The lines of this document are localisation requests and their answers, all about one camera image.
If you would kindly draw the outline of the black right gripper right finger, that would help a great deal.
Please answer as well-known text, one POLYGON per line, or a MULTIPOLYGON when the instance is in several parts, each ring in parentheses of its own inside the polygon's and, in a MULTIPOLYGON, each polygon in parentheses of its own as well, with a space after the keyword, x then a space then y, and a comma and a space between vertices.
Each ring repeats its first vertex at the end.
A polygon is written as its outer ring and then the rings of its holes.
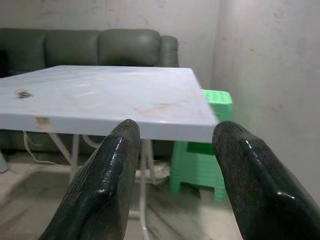
POLYGON ((243 240, 320 240, 320 206, 261 138, 222 121, 212 145, 243 240))

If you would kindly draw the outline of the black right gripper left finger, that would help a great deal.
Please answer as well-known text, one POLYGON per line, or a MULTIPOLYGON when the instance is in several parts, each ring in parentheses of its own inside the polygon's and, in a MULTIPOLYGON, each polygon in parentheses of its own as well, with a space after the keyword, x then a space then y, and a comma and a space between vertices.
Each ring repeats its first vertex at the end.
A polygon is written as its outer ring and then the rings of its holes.
POLYGON ((126 119, 69 184, 39 240, 123 240, 140 156, 140 128, 126 119))

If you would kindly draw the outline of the green plastic stool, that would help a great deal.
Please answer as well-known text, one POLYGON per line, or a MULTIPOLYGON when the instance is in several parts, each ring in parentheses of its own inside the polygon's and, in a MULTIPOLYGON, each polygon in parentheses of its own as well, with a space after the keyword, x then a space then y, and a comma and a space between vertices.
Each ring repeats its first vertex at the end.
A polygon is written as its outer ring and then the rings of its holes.
MULTIPOLYGON (((203 94, 219 121, 229 121, 232 118, 233 101, 230 93, 204 89, 203 94)), ((170 192, 178 194, 182 183, 213 188, 214 200, 224 201, 224 178, 210 143, 174 143, 170 164, 170 192)))

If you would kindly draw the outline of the white plastic folding table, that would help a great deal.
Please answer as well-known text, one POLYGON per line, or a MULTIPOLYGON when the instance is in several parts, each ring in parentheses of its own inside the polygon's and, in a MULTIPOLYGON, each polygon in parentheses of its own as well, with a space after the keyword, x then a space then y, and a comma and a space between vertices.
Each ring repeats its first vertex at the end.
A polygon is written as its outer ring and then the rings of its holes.
POLYGON ((26 76, 36 97, 9 96, 0 80, 0 130, 49 134, 71 167, 71 181, 124 120, 139 126, 140 225, 146 225, 146 162, 151 140, 208 143, 218 124, 190 68, 60 65, 26 76))

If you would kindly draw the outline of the grey-blue plastic side table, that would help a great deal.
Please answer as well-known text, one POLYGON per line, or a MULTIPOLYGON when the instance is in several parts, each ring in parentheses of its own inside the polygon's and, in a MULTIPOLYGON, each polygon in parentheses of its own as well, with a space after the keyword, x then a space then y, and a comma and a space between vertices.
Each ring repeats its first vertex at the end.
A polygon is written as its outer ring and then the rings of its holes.
POLYGON ((8 165, 4 155, 0 151, 0 174, 5 173, 8 170, 8 165))

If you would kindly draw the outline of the green leather sofa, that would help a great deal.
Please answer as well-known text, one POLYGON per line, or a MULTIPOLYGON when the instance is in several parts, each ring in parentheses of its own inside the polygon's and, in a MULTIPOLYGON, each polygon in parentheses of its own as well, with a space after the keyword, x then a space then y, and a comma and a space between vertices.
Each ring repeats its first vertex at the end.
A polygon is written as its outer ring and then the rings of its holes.
POLYGON ((56 66, 179 66, 178 40, 152 29, 45 30, 0 28, 0 81, 8 78, 8 94, 35 98, 38 81, 27 75, 56 66))

